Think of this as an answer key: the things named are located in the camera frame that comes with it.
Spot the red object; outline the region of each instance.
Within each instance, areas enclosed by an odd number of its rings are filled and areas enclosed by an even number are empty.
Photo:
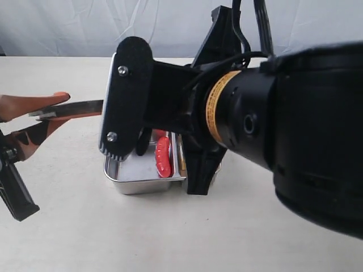
[[[170,177],[171,166],[169,160],[169,138],[161,137],[158,140],[155,150],[155,160],[157,162],[157,170],[160,177]]]

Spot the yellow label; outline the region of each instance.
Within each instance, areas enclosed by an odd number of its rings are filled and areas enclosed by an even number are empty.
[[[239,72],[240,71],[232,71],[222,76],[213,86],[208,96],[208,100],[206,101],[206,108],[205,108],[206,124],[208,125],[208,129],[212,137],[219,143],[222,143],[222,138],[218,132],[217,123],[216,123],[216,109],[217,109],[218,99],[220,98],[221,93],[223,89],[226,87],[227,83]]]

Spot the cylindrical motor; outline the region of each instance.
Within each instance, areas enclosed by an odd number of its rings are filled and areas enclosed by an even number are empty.
[[[231,71],[212,87],[205,119],[212,137],[229,150],[270,168],[274,76],[259,69]]]
[[[221,145],[270,169],[300,216],[363,237],[363,44],[270,59],[232,71],[205,118]]]

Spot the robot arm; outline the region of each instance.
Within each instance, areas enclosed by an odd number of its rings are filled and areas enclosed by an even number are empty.
[[[254,3],[258,52],[239,28],[240,1],[212,11],[187,66],[155,61],[142,38],[123,40],[109,72],[99,149],[122,162],[135,149],[142,155],[152,129],[181,135],[187,193],[199,195],[208,194],[231,150],[272,171],[276,195],[295,213],[362,238],[363,43],[275,56],[264,1]],[[255,57],[265,61],[250,68]],[[52,109],[41,113],[45,120]]]

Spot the metal plate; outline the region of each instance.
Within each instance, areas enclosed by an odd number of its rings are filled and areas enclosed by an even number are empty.
[[[167,191],[173,181],[183,181],[185,176],[180,175],[178,167],[178,152],[176,135],[168,133],[171,138],[170,162],[172,176],[159,177],[155,163],[155,148],[157,138],[152,136],[149,148],[143,156],[132,152],[124,161],[119,162],[106,157],[104,172],[113,181],[115,187],[122,194],[145,194]]]

